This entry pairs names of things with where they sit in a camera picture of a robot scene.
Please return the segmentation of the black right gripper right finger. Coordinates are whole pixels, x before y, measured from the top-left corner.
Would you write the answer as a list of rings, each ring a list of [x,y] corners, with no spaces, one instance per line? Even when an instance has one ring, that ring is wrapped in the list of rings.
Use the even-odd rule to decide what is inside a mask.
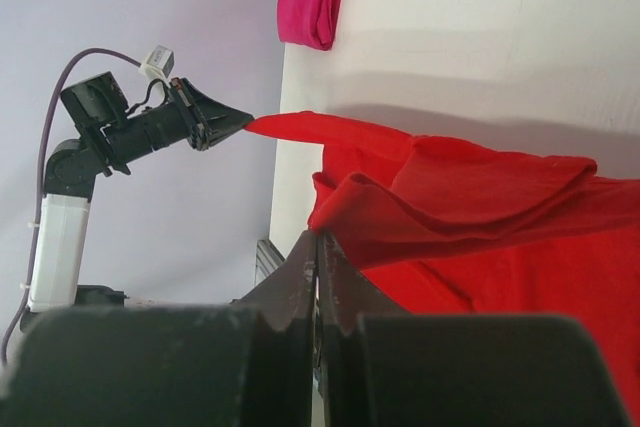
[[[354,267],[329,234],[318,240],[322,393],[330,426],[413,426],[411,318]]]

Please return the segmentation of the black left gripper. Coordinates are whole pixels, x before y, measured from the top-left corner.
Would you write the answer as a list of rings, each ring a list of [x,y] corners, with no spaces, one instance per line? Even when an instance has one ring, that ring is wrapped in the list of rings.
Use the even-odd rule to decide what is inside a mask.
[[[210,149],[254,121],[253,115],[203,94],[187,78],[170,81],[169,98],[178,112],[180,139],[196,151]]]

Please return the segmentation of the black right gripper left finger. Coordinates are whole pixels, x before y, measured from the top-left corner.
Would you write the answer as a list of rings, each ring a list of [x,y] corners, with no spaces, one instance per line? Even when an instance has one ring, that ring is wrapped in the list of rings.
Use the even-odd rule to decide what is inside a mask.
[[[301,234],[282,266],[240,299],[254,314],[242,426],[308,426],[312,411],[317,237]]]

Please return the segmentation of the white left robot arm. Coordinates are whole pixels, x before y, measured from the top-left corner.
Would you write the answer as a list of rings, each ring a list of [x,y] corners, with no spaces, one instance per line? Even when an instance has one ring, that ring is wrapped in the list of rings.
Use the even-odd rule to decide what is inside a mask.
[[[88,217],[98,175],[129,174],[129,165],[181,141],[203,152],[245,129],[251,114],[213,100],[185,78],[153,80],[162,103],[129,105],[115,77],[92,77],[62,90],[79,133],[45,163],[41,217],[26,305],[26,327],[55,308],[75,304]]]

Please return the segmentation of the red t shirt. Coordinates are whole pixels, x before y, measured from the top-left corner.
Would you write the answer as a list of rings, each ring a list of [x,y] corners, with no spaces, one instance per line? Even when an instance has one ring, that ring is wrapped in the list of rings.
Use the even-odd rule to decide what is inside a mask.
[[[594,337],[639,414],[639,183],[595,161],[500,152],[311,111],[253,133],[319,144],[308,225],[402,307],[558,313]]]

